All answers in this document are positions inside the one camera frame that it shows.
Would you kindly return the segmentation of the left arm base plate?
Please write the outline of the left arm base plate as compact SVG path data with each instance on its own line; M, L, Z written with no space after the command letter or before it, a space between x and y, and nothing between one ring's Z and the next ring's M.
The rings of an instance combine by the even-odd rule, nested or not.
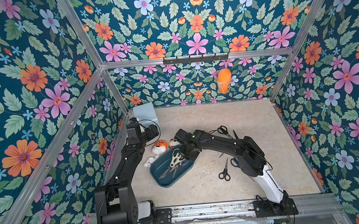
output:
M172 209L157 209L154 214L144 219L139 220L138 224L171 224L172 223Z

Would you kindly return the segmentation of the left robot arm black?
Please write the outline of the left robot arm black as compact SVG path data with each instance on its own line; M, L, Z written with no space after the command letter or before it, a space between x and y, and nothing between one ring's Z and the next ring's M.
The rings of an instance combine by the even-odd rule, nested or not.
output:
M130 119L127 142L121 150L121 161L105 185L95 190L97 224L137 224L139 206L132 189L132 179L140 164L146 144L161 134L153 121L148 127L136 118Z

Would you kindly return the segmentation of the pink scissors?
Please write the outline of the pink scissors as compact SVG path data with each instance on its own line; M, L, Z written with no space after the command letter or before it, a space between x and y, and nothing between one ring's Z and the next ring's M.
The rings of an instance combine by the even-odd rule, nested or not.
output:
M186 163L183 164L183 162L180 162L178 165L185 166L187 163L188 163L188 162L186 162ZM171 173L171 172L174 171L174 168L175 168L175 167L176 167L176 166L167 169L158 179L163 179L163 178L165 178L169 173Z

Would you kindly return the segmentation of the black scissors top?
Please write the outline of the black scissors top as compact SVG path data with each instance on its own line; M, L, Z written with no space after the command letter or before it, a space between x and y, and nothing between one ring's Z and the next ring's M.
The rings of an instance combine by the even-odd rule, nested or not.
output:
M233 137L229 134L227 127L225 127L224 125L218 127L217 132L222 134L222 135L227 136L230 139L233 139Z

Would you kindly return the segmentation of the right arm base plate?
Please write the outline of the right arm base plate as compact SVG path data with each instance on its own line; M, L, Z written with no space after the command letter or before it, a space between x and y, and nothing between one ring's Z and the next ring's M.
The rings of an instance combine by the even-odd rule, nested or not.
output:
M294 203L294 200L291 198L287 200L285 207L283 207L281 204L273 203L268 200L253 201L253 209L256 217L259 218L299 214L297 206Z

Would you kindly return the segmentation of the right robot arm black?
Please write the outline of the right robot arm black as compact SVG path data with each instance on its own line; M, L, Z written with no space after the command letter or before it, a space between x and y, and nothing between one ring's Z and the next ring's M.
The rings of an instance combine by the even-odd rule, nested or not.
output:
M217 151L232 156L238 167L247 176L254 178L266 194L274 212L284 211L288 205L288 193L276 182L271 174L272 166L257 143L248 136L242 139L221 137L212 133L195 130L193 133L178 130L175 140L181 145L179 153L187 160L195 161L203 150Z

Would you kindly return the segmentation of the teal storage box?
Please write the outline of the teal storage box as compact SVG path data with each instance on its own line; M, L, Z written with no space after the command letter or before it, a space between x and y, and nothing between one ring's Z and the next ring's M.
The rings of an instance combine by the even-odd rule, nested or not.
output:
M160 156L157 161L155 161L150 167L151 176L154 178L156 183L165 188L171 187L175 182L177 182L182 176L184 176L192 167L194 166L194 161L185 159L183 164L188 162L185 166L182 166L173 179L173 172L169 173L165 178L158 179L167 169L170 168L170 162L172 158L172 152L174 149L180 149L181 145L173 147L171 150L167 151L164 155Z

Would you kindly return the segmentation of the beige kitchen scissors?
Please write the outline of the beige kitchen scissors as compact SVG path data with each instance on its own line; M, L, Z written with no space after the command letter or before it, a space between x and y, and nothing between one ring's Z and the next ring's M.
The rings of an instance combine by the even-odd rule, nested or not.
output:
M174 168L175 166L177 166L180 162L184 161L185 158L184 156L180 153L179 149L174 149L172 152L172 158L171 158L171 162L170 162L170 167Z

